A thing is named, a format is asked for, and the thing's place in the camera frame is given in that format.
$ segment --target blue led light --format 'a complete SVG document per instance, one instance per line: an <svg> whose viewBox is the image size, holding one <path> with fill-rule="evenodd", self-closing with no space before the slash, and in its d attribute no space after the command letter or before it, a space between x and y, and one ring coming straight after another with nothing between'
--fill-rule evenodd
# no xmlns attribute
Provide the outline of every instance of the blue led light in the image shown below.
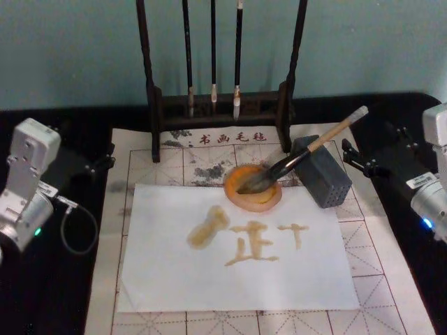
<svg viewBox="0 0 447 335"><path fill-rule="evenodd" d="M423 221L425 222L428 228L430 229L433 228L433 224L428 218L423 218Z"/></svg>

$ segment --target gray block with holes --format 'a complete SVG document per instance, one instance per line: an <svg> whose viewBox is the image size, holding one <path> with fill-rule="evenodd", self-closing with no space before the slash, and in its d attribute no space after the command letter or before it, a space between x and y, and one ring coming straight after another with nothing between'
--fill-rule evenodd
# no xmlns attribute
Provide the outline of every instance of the gray block with holes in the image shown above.
<svg viewBox="0 0 447 335"><path fill-rule="evenodd" d="M312 135L295 139L291 152L306 147L317 138L318 135ZM295 173L321 208L341 205L352 185L348 175L325 147L298 164Z"/></svg>

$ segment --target bamboo brush handle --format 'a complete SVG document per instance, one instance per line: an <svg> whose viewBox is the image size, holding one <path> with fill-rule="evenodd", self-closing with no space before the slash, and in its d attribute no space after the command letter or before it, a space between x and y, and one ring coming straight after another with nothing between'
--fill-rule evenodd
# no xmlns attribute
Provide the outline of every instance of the bamboo brush handle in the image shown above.
<svg viewBox="0 0 447 335"><path fill-rule="evenodd" d="M342 130L345 128L348 128L351 124L356 122L357 120L364 117L366 114L368 114L368 109L365 106L360 107L358 110L356 110L354 113L349 115L345 120L337 124L336 126L329 129L326 133L322 134L319 138L314 140L311 144L307 146L308 150L310 152L314 152L319 147L321 147L325 142L333 138L334 136L341 133Z"/></svg>

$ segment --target teal wall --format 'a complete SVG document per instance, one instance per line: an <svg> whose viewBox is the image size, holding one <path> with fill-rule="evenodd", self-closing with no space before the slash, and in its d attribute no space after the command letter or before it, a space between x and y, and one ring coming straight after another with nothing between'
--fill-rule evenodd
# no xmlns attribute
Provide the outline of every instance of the teal wall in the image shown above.
<svg viewBox="0 0 447 335"><path fill-rule="evenodd" d="M219 92L234 78L236 0L217 0ZM210 1L190 0L193 81L211 82ZM246 0L241 90L277 89L297 0ZM186 94L180 0L147 0L154 79ZM296 96L417 90L447 100L447 1L309 0ZM1 0L0 110L145 103L134 0Z"/></svg>

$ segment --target white paper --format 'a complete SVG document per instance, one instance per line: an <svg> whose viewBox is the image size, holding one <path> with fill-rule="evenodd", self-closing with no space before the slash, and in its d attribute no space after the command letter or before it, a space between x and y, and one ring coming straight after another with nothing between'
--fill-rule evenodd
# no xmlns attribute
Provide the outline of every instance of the white paper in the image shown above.
<svg viewBox="0 0 447 335"><path fill-rule="evenodd" d="M357 309L342 234L334 209L320 209L304 187L283 188L280 203L262 214L233 205L222 188L137 185L122 272L119 312ZM186 238L220 205L230 227L256 220L268 226L262 256L278 261L235 257L245 232L224 230L203 250ZM291 230L307 225L296 250Z"/></svg>

